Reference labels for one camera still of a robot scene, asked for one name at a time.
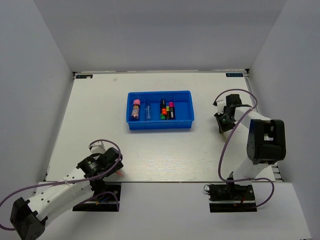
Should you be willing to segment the slim pink highlighter pen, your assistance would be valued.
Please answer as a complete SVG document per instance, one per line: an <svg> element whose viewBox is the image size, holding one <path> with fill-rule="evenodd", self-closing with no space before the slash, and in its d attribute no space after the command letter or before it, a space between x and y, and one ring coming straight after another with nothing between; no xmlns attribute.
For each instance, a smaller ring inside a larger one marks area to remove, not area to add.
<svg viewBox="0 0 320 240"><path fill-rule="evenodd" d="M119 170L117 170L115 173L116 173L117 175L119 175L121 178L124 178L124 177L125 177L125 174L124 174L123 172L119 171Z"/></svg>

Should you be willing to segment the pink-capped marker tube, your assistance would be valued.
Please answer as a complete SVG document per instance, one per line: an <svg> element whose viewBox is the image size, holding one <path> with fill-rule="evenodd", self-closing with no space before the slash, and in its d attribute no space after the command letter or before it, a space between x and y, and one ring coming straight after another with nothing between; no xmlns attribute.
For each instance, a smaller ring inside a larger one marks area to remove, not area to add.
<svg viewBox="0 0 320 240"><path fill-rule="evenodd" d="M141 106L141 101L139 99L135 99L133 101L132 112L131 112L131 119L133 121L137 121L139 119L140 106Z"/></svg>

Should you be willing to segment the pink highlighter black body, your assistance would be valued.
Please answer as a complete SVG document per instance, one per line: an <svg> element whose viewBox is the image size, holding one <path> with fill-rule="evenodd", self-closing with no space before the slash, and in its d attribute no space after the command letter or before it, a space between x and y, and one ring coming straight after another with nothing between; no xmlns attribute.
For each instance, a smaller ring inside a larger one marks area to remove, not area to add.
<svg viewBox="0 0 320 240"><path fill-rule="evenodd" d="M168 106L169 106L169 118L171 120L174 120L176 118L175 117L175 105L173 102L169 102Z"/></svg>

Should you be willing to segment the clear spray bottle blue cap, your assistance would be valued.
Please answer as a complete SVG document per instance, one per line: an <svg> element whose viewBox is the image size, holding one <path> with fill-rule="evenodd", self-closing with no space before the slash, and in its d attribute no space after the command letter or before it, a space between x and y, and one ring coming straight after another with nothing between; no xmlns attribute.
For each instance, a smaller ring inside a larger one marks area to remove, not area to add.
<svg viewBox="0 0 320 240"><path fill-rule="evenodd" d="M152 106L150 102L145 104L145 120L151 121L152 120Z"/></svg>

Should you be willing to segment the yellow highlighter black body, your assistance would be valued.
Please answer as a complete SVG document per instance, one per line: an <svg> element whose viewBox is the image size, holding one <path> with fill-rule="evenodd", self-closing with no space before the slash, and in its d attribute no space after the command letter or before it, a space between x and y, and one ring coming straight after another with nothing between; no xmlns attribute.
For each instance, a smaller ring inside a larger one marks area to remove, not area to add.
<svg viewBox="0 0 320 240"><path fill-rule="evenodd" d="M167 120L171 119L171 117L170 117L170 107L169 106L166 106L166 119Z"/></svg>

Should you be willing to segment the orange highlighter black body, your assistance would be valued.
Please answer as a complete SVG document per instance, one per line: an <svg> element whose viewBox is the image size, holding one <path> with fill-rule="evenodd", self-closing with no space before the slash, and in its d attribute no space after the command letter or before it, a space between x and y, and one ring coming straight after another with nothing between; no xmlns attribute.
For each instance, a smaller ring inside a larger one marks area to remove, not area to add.
<svg viewBox="0 0 320 240"><path fill-rule="evenodd" d="M167 106L166 106L166 101L164 99L160 101L160 110L162 115L165 116L167 114Z"/></svg>

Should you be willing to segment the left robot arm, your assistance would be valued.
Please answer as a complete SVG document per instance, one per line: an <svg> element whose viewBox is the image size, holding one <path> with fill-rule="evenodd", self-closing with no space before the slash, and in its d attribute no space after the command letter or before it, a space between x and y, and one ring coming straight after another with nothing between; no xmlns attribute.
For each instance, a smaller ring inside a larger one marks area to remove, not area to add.
<svg viewBox="0 0 320 240"><path fill-rule="evenodd" d="M61 185L52 185L27 200L18 198L10 215L14 230L22 240L36 240L64 212L91 197L103 198L107 191L103 179L123 167L122 159L114 147L93 153L78 163Z"/></svg>

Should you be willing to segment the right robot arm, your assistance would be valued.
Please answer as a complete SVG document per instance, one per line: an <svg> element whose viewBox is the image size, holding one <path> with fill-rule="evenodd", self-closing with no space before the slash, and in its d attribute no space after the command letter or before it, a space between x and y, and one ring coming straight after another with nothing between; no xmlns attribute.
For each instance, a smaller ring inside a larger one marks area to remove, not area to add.
<svg viewBox="0 0 320 240"><path fill-rule="evenodd" d="M223 146L219 163L218 176L228 184L226 195L236 200L244 193L243 186L249 186L252 181L268 166L284 160L286 156L285 123L280 119L271 119L254 110L256 107L243 104L239 94L230 94L225 100L215 100L217 107L214 115L218 123L219 133L230 131ZM228 143L236 128L243 125L248 129L246 143L246 158L228 178L221 174L222 161Z"/></svg>

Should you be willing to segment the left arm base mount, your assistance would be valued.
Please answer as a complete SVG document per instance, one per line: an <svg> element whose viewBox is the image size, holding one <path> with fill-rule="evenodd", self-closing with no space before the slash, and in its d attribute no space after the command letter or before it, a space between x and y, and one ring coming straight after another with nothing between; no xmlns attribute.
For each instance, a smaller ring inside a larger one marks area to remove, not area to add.
<svg viewBox="0 0 320 240"><path fill-rule="evenodd" d="M72 208L73 212L118 212L121 200L121 183L108 184L104 190L95 191L94 198Z"/></svg>

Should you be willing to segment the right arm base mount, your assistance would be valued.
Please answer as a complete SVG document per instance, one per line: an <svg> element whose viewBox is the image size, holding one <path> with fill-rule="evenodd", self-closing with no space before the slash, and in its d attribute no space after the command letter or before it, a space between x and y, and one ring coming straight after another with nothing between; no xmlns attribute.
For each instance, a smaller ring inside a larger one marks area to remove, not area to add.
<svg viewBox="0 0 320 240"><path fill-rule="evenodd" d="M203 187L203 190L209 196L209 210L211 213L257 212L252 185L209 183Z"/></svg>

